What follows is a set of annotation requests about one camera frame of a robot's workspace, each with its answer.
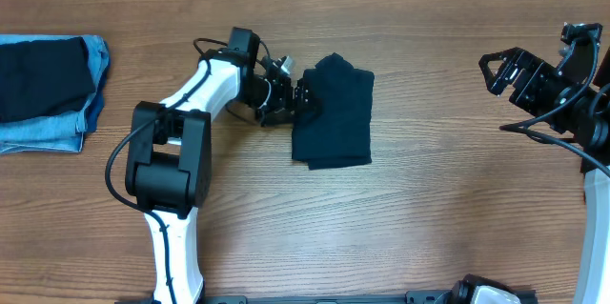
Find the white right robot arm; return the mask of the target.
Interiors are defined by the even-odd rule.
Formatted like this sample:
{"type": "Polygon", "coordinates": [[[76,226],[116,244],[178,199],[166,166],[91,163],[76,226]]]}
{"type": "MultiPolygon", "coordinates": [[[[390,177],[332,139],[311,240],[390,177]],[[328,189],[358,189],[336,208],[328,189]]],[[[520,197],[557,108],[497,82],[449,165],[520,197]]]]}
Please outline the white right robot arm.
{"type": "Polygon", "coordinates": [[[609,56],[602,26],[564,24],[561,60],[552,66],[522,48],[488,53],[478,65],[488,92],[513,87],[510,102],[530,119],[501,126],[577,155],[584,176],[586,220],[576,303],[609,300],[609,56]]]}

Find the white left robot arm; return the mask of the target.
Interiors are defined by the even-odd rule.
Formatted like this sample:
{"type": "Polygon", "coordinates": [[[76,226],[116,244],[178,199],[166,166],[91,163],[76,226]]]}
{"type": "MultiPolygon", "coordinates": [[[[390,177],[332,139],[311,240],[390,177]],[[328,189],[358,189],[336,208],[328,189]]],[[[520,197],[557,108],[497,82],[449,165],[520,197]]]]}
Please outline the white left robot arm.
{"type": "Polygon", "coordinates": [[[156,273],[152,303],[201,303],[197,218],[211,185],[212,123],[231,102],[254,111],[257,125],[289,123],[307,108],[292,57],[273,59],[252,30],[201,51],[194,75],[159,103],[140,102],[125,140],[125,188],[149,226],[156,273]]]}

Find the dark navy t-shirt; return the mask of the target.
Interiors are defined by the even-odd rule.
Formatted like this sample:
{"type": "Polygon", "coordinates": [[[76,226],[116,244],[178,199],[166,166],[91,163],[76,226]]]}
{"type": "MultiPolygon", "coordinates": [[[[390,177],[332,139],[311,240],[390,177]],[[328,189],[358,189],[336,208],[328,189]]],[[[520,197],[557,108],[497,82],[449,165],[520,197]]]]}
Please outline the dark navy t-shirt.
{"type": "Polygon", "coordinates": [[[303,72],[316,109],[295,116],[292,159],[309,169],[370,164],[375,75],[333,53],[303,72]]]}

